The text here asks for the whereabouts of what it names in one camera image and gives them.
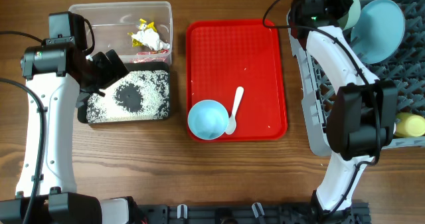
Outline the yellow plastic cup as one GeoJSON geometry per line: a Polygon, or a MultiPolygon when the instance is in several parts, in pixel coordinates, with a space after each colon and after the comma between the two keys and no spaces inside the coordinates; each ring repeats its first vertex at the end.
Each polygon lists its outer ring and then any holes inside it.
{"type": "Polygon", "coordinates": [[[423,136],[425,120],[422,116],[401,112],[396,115],[395,135],[401,138],[423,136]]]}

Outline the red plastic tray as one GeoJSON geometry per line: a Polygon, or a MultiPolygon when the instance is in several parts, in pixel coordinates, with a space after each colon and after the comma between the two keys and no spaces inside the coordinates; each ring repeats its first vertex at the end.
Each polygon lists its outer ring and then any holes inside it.
{"type": "Polygon", "coordinates": [[[232,110],[244,94],[236,129],[220,142],[277,140],[288,129],[278,32],[271,21],[197,21],[186,32],[187,108],[216,100],[232,110]]]}

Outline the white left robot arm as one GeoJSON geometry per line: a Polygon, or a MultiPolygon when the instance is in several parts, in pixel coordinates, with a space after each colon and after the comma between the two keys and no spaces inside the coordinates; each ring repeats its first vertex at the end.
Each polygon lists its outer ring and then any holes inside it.
{"type": "Polygon", "coordinates": [[[76,191],[72,166],[74,110],[128,70],[113,50],[95,53],[90,22],[49,15],[49,36],[21,59],[29,100],[24,166],[15,196],[1,202],[3,223],[101,223],[100,201],[76,191]]]}

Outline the grey dishwasher rack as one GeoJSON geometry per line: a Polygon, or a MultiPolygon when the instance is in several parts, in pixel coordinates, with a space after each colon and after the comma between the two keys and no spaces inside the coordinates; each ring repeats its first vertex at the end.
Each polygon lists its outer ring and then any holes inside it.
{"type": "MultiPolygon", "coordinates": [[[[374,0],[360,0],[367,5],[374,0]]],[[[398,89],[397,112],[424,115],[424,0],[392,0],[403,11],[406,32],[398,50],[388,59],[368,65],[381,80],[392,80],[398,89]]],[[[301,106],[311,151],[328,156],[331,149],[325,133],[326,121],[335,92],[323,69],[290,38],[292,54],[297,58],[303,99],[301,106]]]]}

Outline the yellow snack wrapper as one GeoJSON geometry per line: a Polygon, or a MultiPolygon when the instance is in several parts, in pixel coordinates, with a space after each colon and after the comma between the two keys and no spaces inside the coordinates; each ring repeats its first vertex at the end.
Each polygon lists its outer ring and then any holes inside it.
{"type": "MultiPolygon", "coordinates": [[[[157,29],[155,28],[155,23],[154,22],[148,23],[145,19],[140,19],[139,25],[137,25],[136,27],[137,27],[137,32],[138,31],[144,31],[146,29],[153,29],[155,32],[157,32],[157,29]]],[[[130,33],[128,33],[128,35],[131,38],[131,35],[136,34],[136,33],[130,32],[130,33]]],[[[137,41],[133,41],[132,38],[131,38],[131,45],[132,45],[132,47],[142,47],[142,46],[144,46],[144,45],[138,43],[137,41]]]]}

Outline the light blue bowl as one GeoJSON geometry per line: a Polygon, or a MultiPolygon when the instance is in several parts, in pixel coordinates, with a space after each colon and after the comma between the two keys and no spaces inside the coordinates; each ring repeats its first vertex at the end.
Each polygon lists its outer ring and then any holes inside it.
{"type": "Polygon", "coordinates": [[[229,115],[226,108],[215,100],[197,102],[187,116],[191,133],[201,140],[215,140],[225,133],[229,115]]]}

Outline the clear plastic bin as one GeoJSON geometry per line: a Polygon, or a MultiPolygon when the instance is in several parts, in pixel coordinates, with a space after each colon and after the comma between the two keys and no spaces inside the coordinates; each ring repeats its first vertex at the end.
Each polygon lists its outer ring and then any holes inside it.
{"type": "Polygon", "coordinates": [[[140,19],[154,22],[160,39],[173,44],[173,15],[167,1],[87,3],[69,7],[69,11],[89,20],[95,37],[94,53],[114,49],[124,63],[166,62],[172,64],[172,49],[159,55],[136,55],[153,51],[146,46],[132,47],[128,33],[137,32],[140,19]]]}

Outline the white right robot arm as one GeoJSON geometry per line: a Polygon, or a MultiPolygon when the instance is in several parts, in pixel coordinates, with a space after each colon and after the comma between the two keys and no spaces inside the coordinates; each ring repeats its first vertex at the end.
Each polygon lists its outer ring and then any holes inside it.
{"type": "Polygon", "coordinates": [[[289,14],[292,37],[318,62],[336,93],[326,127],[331,159],[311,198],[312,215],[319,223],[348,218],[361,174],[378,164],[394,132],[395,84],[379,80],[362,64],[338,23],[352,3],[293,0],[289,14]]]}

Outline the white plastic spoon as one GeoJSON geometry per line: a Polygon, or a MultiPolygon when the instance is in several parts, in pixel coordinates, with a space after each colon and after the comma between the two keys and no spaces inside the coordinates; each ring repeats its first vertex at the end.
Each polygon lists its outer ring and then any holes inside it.
{"type": "Polygon", "coordinates": [[[243,94],[244,94],[244,88],[242,86],[239,86],[235,92],[232,112],[228,121],[227,129],[225,131],[225,134],[227,135],[231,135],[236,129],[236,114],[240,106],[240,102],[242,100],[243,94]]]}

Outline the white tissue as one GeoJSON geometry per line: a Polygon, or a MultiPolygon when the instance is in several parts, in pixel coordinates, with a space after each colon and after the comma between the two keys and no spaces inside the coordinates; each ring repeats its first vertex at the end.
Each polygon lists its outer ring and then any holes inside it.
{"type": "Polygon", "coordinates": [[[133,41],[149,47],[154,51],[169,50],[170,44],[163,42],[159,34],[153,29],[146,29],[144,31],[138,31],[136,34],[132,34],[131,38],[133,41]]]}

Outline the light blue plate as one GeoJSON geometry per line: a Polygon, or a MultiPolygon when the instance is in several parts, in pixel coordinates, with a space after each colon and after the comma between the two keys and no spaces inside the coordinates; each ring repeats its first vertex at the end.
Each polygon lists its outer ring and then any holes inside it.
{"type": "Polygon", "coordinates": [[[361,62],[375,64],[390,57],[404,37],[405,18],[391,0],[374,0],[361,9],[351,30],[350,47],[361,62]]]}

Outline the red snack wrapper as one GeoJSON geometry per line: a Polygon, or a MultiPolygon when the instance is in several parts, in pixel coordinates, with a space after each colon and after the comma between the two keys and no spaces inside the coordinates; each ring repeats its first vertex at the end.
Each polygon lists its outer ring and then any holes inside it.
{"type": "Polygon", "coordinates": [[[143,52],[138,52],[136,55],[159,55],[159,54],[165,54],[168,53],[169,50],[167,49],[162,49],[160,51],[143,51],[143,52]]]}

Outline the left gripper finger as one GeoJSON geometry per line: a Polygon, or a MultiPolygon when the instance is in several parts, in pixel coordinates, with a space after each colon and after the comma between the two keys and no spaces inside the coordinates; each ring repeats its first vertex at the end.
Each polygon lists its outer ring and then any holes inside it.
{"type": "Polygon", "coordinates": [[[125,77],[129,73],[128,69],[114,49],[109,50],[106,53],[106,56],[110,62],[108,65],[108,72],[114,81],[125,77]]]}
{"type": "Polygon", "coordinates": [[[93,56],[94,74],[91,83],[107,88],[116,80],[116,52],[98,52],[93,56]]]}

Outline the pale green bowl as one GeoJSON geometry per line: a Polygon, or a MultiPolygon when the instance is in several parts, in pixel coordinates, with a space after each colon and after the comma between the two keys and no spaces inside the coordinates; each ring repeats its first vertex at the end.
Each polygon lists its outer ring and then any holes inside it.
{"type": "Polygon", "coordinates": [[[359,0],[353,0],[353,4],[350,6],[349,11],[346,15],[341,17],[338,22],[339,26],[343,31],[355,26],[359,20],[361,14],[361,4],[359,0]]]}

